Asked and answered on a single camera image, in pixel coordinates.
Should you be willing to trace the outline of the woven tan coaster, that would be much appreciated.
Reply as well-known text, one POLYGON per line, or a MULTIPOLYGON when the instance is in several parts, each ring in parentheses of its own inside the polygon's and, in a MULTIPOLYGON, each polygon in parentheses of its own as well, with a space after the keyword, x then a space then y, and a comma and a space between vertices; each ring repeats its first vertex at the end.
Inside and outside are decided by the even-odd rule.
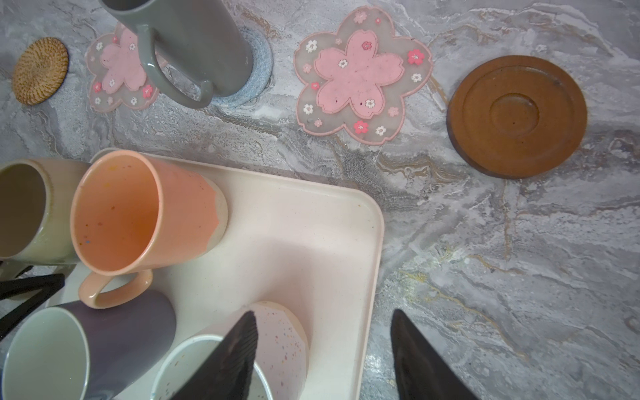
POLYGON ((57 38, 40 38, 19 58, 12 77, 16 100, 33 106, 53 96, 68 73, 68 50, 57 38))

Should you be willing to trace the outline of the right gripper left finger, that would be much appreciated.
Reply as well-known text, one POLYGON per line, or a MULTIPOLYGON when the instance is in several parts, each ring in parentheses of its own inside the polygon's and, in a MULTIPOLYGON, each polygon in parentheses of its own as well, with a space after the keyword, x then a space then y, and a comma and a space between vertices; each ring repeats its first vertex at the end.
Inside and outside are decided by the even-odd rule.
POLYGON ((247 311, 172 398, 248 398, 257 347, 257 320, 247 311))

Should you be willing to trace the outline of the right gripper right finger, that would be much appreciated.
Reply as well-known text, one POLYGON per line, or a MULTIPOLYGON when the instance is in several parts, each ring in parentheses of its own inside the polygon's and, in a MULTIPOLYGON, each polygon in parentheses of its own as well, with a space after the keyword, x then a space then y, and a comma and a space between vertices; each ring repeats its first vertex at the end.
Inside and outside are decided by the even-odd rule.
POLYGON ((478 398, 400 309, 393 312, 390 336, 399 398, 478 398))

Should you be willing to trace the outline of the brown wooden coaster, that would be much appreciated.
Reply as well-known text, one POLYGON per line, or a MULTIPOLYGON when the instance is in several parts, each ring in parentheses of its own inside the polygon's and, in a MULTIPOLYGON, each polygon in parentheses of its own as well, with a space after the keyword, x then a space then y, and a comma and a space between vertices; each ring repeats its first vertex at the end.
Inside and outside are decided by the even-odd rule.
POLYGON ((531 178, 578 148, 588 108, 572 77, 530 56, 504 56, 476 67, 458 85, 447 112, 458 154, 495 178, 531 178))

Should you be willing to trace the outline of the yellow-green mug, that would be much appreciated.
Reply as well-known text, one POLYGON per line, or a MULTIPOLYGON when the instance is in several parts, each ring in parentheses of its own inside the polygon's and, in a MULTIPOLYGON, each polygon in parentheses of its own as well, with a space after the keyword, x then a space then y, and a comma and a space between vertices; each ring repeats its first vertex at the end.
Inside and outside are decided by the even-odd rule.
POLYGON ((28 265, 79 262, 71 237, 73 197, 89 163, 24 158, 1 166, 1 259, 28 265))

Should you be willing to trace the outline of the pink flower coaster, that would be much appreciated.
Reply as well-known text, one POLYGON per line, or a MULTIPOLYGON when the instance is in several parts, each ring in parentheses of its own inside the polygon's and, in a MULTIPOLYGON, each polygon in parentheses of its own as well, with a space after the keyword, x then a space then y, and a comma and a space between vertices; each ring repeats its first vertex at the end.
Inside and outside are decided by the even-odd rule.
POLYGON ((88 102, 97 113, 110 113, 120 105, 142 110, 160 93, 143 69, 138 37, 121 23, 91 44, 85 60, 93 75, 88 102))
POLYGON ((296 117, 305 133, 346 131, 367 145, 383 145, 400 132, 405 99, 425 86, 433 55, 415 38, 399 36, 381 8, 361 7, 334 33, 315 33, 294 54, 303 83, 296 117))

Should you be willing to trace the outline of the dark grey mug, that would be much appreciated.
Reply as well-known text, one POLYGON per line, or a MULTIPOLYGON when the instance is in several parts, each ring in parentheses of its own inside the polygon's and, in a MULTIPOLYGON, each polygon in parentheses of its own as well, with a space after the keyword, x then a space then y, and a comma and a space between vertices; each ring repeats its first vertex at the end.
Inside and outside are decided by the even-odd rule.
POLYGON ((220 1, 101 1, 138 37, 144 71, 173 101, 206 108, 215 97, 240 91, 253 71, 253 53, 220 1), (200 99, 184 94, 165 76, 161 56, 199 86, 200 99))

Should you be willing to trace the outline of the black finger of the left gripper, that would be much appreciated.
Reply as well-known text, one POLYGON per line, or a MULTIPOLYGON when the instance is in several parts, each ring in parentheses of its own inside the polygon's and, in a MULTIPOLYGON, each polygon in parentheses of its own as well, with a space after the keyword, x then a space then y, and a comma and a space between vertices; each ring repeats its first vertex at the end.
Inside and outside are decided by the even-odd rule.
POLYGON ((21 321, 42 306, 65 285, 65 276, 54 273, 1 282, 1 300, 25 295, 23 302, 1 317, 1 339, 5 339, 21 321))

